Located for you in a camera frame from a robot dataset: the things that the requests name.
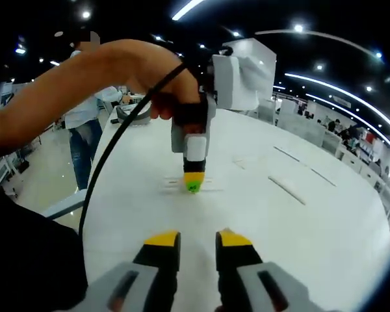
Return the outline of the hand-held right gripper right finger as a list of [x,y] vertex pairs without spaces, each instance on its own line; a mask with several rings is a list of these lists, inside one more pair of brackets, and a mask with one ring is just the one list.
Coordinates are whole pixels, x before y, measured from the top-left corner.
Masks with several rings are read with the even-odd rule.
[[216,233],[217,311],[316,311],[305,285],[273,262],[264,262],[246,237]]

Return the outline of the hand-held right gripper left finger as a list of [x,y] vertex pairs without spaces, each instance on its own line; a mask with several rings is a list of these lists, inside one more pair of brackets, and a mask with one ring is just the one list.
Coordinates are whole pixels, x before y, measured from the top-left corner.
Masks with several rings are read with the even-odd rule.
[[91,311],[170,311],[177,291],[181,234],[146,239],[131,262],[116,265],[89,288]]

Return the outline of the person's left hand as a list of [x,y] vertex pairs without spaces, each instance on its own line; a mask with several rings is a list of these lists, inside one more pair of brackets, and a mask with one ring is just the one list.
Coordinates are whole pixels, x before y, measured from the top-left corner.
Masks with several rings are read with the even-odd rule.
[[[148,46],[138,52],[136,64],[125,85],[133,92],[147,94],[180,65],[182,62],[169,50],[156,45]],[[176,105],[199,102],[198,82],[185,69],[151,97],[150,116],[152,119],[169,120]]]

